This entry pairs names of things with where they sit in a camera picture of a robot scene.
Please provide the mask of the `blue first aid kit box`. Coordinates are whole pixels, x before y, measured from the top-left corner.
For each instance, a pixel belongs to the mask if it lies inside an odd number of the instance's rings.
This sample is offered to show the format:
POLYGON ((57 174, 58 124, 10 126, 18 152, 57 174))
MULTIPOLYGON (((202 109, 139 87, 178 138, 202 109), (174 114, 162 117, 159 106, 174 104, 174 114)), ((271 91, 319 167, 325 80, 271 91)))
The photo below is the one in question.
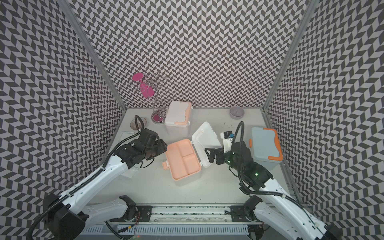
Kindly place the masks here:
POLYGON ((254 161, 269 171, 283 161, 283 152, 275 129, 253 127, 249 148, 254 161))

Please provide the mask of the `white first aid box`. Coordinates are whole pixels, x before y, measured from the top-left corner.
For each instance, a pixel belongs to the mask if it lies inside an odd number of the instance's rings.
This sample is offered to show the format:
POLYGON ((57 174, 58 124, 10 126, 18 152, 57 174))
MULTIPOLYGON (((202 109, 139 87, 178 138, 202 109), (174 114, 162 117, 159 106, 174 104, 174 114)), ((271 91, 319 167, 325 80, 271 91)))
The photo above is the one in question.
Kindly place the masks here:
POLYGON ((189 135, 192 109, 191 102, 171 102, 165 118, 165 126, 169 135, 180 138, 189 135))
MULTIPOLYGON (((222 147, 211 125, 208 122, 204 122, 192 135, 192 139, 190 141, 193 144, 202 168, 208 168, 211 166, 212 163, 209 163, 208 157, 205 153, 205 148, 218 149, 222 147)), ((201 177, 201 173, 202 170, 199 174, 192 176, 190 179, 183 180, 182 182, 174 182, 180 187, 198 180, 201 177)))

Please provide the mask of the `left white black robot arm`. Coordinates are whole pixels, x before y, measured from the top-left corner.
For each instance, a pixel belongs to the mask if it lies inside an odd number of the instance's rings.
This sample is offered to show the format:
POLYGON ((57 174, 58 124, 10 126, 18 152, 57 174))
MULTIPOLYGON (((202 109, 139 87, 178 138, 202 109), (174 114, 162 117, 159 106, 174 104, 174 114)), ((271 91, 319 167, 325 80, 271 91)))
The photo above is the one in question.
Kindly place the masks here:
POLYGON ((43 222, 56 240, 74 240, 87 227, 112 219, 138 221, 137 204, 123 195, 116 200, 91 205, 90 200, 104 187, 144 160, 154 161, 168 145, 159 135, 144 127, 135 116, 138 132, 120 141, 93 173, 59 195, 50 194, 43 201, 43 213, 30 226, 27 239, 33 239, 36 227, 43 222))

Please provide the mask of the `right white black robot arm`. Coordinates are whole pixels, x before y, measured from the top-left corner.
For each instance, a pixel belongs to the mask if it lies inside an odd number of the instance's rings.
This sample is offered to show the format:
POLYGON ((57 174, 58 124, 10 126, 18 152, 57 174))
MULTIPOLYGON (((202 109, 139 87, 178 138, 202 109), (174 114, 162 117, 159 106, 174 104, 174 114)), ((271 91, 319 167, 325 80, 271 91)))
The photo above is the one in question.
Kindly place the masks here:
POLYGON ((249 196, 244 203, 244 214, 250 221, 261 221, 290 240, 340 240, 342 230, 325 224, 307 211, 285 191, 273 174, 254 161, 244 142, 245 124, 236 131, 224 132, 224 146, 205 148, 210 162, 227 164, 237 171, 240 190, 249 196))

